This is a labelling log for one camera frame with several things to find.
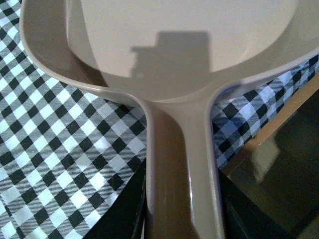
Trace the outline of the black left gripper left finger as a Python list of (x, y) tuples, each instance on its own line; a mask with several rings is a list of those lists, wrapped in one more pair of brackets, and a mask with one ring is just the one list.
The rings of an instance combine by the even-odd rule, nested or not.
[(140, 239), (146, 201), (146, 161), (137, 168), (109, 210), (87, 233), (88, 239)]

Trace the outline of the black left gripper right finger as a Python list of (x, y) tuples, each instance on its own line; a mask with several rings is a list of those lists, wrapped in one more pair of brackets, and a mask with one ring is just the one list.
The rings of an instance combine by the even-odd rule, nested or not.
[(221, 170), (218, 170), (223, 217), (228, 239), (292, 239), (262, 212)]

